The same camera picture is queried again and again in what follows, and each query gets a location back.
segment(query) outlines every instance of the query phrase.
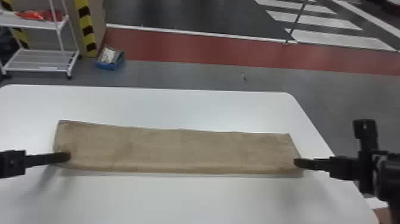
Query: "white crosswalk stripe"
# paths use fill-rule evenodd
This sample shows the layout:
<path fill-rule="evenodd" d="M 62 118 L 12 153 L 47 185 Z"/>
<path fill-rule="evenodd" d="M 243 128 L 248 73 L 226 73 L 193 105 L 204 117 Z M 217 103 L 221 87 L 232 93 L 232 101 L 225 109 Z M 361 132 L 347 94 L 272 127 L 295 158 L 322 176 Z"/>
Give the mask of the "white crosswalk stripe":
<path fill-rule="evenodd" d="M 321 33 L 307 30 L 295 30 L 292 36 L 300 42 L 317 43 L 323 45 L 349 46 L 354 48 L 383 49 L 396 51 L 391 46 L 377 38 L 363 36 L 339 35 L 334 33 Z"/>
<path fill-rule="evenodd" d="M 278 21 L 287 21 L 293 23 L 297 18 L 297 14 L 293 13 L 280 13 L 269 10 L 267 10 L 267 12 L 269 13 L 270 16 L 272 16 L 275 20 Z M 347 20 L 340 20 L 337 18 L 323 18 L 311 15 L 302 15 L 299 19 L 299 23 L 362 30 L 362 28 L 352 24 L 350 21 Z"/>
<path fill-rule="evenodd" d="M 288 33 L 290 32 L 288 28 L 292 27 L 288 24 L 296 20 L 298 16 L 296 12 L 299 12 L 302 7 L 301 1 L 299 1 L 299 3 L 289 0 L 255 1 L 265 6 L 266 13 L 278 23 L 282 22 L 282 25 Z M 325 6 L 315 4 L 306 5 L 304 11 L 305 14 L 301 15 L 298 21 L 301 29 L 296 29 L 292 33 L 292 37 L 299 42 L 396 51 L 378 38 L 364 36 L 363 29 L 351 21 L 344 20 L 343 18 L 335 18 L 338 15 Z"/>
<path fill-rule="evenodd" d="M 291 8 L 294 10 L 299 10 L 302 6 L 301 3 L 295 2 L 286 2 L 280 0 L 255 0 L 260 5 L 268 5 L 273 7 L 281 7 L 281 8 Z M 305 11 L 317 12 L 317 13 L 329 13 L 336 14 L 334 11 L 330 10 L 327 7 L 319 6 L 319 5 L 307 5 L 304 8 Z"/>

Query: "white wire shelf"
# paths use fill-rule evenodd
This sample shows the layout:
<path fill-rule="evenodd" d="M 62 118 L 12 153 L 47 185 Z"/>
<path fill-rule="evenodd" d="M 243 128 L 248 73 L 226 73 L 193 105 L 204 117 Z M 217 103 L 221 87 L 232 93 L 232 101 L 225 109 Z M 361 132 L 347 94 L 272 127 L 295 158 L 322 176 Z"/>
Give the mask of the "white wire shelf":
<path fill-rule="evenodd" d="M 68 22 L 69 17 L 66 15 L 61 22 L 53 21 L 37 21 L 26 20 L 16 16 L 13 12 L 3 11 L 0 13 L 0 26 L 25 28 L 25 29 L 42 29 L 42 30 L 61 30 Z"/>
<path fill-rule="evenodd" d="M 5 71 L 71 72 L 79 51 L 40 51 L 20 48 L 3 67 Z"/>

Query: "white floor marking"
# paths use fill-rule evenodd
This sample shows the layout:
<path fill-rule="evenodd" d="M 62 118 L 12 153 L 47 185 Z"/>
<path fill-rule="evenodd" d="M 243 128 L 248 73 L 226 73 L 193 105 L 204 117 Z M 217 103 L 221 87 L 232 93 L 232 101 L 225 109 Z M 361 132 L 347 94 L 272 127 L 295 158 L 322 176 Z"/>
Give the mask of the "white floor marking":
<path fill-rule="evenodd" d="M 295 30 L 292 34 L 299 42 L 317 43 L 335 46 L 349 46 L 354 48 L 381 49 L 387 51 L 396 51 L 380 39 L 367 38 L 363 36 L 339 35 L 334 33 L 321 33 L 306 30 Z"/>
<path fill-rule="evenodd" d="M 275 20 L 278 21 L 286 21 L 286 22 L 294 22 L 297 18 L 297 14 L 293 13 L 280 13 L 275 11 L 267 11 Z M 329 26 L 336 28 L 346 28 L 346 29 L 354 29 L 354 30 L 362 30 L 362 28 L 352 24 L 348 20 L 340 20 L 337 18 L 323 18 L 311 15 L 301 15 L 299 19 L 299 23 L 302 24 L 312 24 L 319 26 Z"/>
<path fill-rule="evenodd" d="M 244 39 L 244 40 L 252 40 L 252 41 L 270 41 L 270 42 L 280 42 L 280 43 L 283 43 L 286 41 L 284 39 L 275 39 L 275 38 L 256 38 L 253 36 L 227 35 L 227 34 L 220 34 L 220 33 L 206 33 L 206 32 L 196 32 L 196 31 L 188 31 L 188 30 L 162 29 L 162 28 L 152 28 L 152 27 L 143 27 L 143 26 L 128 26 L 128 25 L 121 25 L 121 24 L 114 24 L 114 23 L 107 23 L 107 28 L 144 30 L 144 31 L 164 32 L 164 33 L 179 33 L 179 34 L 197 35 L 197 36 L 213 36 L 213 37 L 217 37 L 217 38 L 233 38 L 233 39 Z"/>
<path fill-rule="evenodd" d="M 371 209 L 382 209 L 389 207 L 387 202 L 381 201 L 378 198 L 366 198 L 365 200 Z"/>
<path fill-rule="evenodd" d="M 333 2 L 337 3 L 338 5 L 352 11 L 353 13 L 356 13 L 357 15 L 364 17 L 366 20 L 370 21 L 371 23 L 374 23 L 375 25 L 381 27 L 382 29 L 388 31 L 389 33 L 397 36 L 400 38 L 400 30 L 395 28 L 394 26 L 390 25 L 389 23 L 386 23 L 378 18 L 376 18 L 373 15 L 370 15 L 363 10 L 353 6 L 350 3 L 347 3 L 345 1 L 338 1 L 338 0 L 333 0 Z"/>
<path fill-rule="evenodd" d="M 269 5 L 281 8 L 291 8 L 295 10 L 299 10 L 301 8 L 301 3 L 294 3 L 294 2 L 286 2 L 286 1 L 279 1 L 279 0 L 255 0 L 260 5 Z M 305 11 L 312 11 L 317 13 L 330 13 L 336 14 L 334 11 L 330 10 L 327 7 L 319 6 L 319 5 L 306 5 L 304 8 Z"/>

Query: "red package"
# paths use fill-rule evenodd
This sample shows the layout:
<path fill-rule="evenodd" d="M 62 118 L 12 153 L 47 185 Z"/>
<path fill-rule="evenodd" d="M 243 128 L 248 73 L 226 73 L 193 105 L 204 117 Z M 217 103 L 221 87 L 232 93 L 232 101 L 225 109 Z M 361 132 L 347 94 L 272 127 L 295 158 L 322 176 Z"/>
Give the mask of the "red package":
<path fill-rule="evenodd" d="M 51 10 L 42 11 L 42 16 L 45 20 L 54 21 L 53 13 L 51 13 Z M 59 22 L 63 20 L 63 15 L 61 14 L 60 10 L 55 10 L 55 19 Z"/>
<path fill-rule="evenodd" d="M 21 18 L 25 18 L 28 20 L 54 21 L 53 13 L 51 13 L 51 10 L 44 10 L 44 11 L 27 10 L 23 12 L 16 12 L 15 14 Z M 56 21 L 59 22 L 63 20 L 63 14 L 61 13 L 60 10 L 55 10 L 55 19 Z"/>
<path fill-rule="evenodd" d="M 27 10 L 23 12 L 16 12 L 17 16 L 26 18 L 28 20 L 44 20 L 45 18 L 38 11 Z"/>

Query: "robotic arm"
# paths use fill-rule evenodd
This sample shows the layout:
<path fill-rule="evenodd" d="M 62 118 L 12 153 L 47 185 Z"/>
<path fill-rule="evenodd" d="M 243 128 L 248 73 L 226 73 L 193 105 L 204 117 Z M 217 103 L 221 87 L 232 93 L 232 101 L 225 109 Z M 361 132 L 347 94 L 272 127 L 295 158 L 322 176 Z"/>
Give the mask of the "robotic arm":
<path fill-rule="evenodd" d="M 379 150 L 374 120 L 355 120 L 353 128 L 361 147 L 357 158 L 296 158 L 294 163 L 303 169 L 329 172 L 331 178 L 358 181 L 362 194 L 388 202 L 392 223 L 400 224 L 400 154 Z"/>

